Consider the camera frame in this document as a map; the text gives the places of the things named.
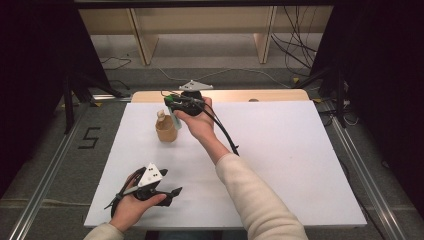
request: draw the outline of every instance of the sleeve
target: sleeve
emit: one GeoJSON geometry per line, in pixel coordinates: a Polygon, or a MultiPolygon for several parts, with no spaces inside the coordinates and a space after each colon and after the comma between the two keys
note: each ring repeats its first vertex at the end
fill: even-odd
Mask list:
{"type": "Polygon", "coordinates": [[[123,240],[124,234],[109,223],[103,223],[87,234],[84,240],[123,240]]]}
{"type": "Polygon", "coordinates": [[[249,239],[308,239],[278,195],[239,156],[229,153],[216,165],[249,239]]]}

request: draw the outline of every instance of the right hand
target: right hand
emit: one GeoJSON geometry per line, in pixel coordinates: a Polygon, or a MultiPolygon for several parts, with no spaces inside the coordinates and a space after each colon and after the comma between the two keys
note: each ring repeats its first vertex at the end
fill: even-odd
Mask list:
{"type": "MultiPolygon", "coordinates": [[[[204,97],[205,101],[205,110],[213,116],[212,112],[212,99],[208,97],[204,97]]],[[[201,112],[197,116],[190,116],[183,111],[175,110],[174,115],[184,121],[188,129],[190,130],[191,135],[195,137],[197,140],[204,140],[209,137],[215,137],[214,121],[211,119],[206,113],[201,112]]]]}

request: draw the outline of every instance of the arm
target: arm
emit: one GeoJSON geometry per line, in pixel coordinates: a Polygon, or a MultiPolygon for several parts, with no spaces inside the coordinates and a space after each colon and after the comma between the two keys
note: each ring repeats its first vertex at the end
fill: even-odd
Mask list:
{"type": "MultiPolygon", "coordinates": [[[[204,100],[212,106],[211,99],[204,100]]],[[[195,117],[181,111],[174,114],[187,124],[216,165],[249,239],[307,239],[302,224],[268,184],[217,139],[212,119],[204,113],[195,117]]]]}

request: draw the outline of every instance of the white table surface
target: white table surface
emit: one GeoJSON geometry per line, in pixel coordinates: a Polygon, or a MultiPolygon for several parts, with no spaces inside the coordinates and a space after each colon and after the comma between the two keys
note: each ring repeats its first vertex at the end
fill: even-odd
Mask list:
{"type": "MultiPolygon", "coordinates": [[[[183,187],[170,207],[152,207],[135,225],[149,230],[237,229],[241,221],[213,163],[187,126],[173,143],[155,132],[163,103],[129,103],[84,225],[110,220],[104,210],[128,175],[150,162],[168,169],[157,190],[183,187]]],[[[311,101],[214,103],[240,156],[305,227],[357,227],[366,220],[311,101]]],[[[216,133],[229,147],[216,126],[216,133]]]]}

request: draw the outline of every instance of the bottle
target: bottle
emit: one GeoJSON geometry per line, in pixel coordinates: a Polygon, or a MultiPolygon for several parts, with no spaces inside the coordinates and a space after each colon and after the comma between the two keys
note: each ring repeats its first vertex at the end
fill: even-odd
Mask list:
{"type": "Polygon", "coordinates": [[[161,142],[173,142],[177,138],[178,131],[174,127],[171,116],[165,115],[163,110],[157,112],[156,133],[161,142]]]}

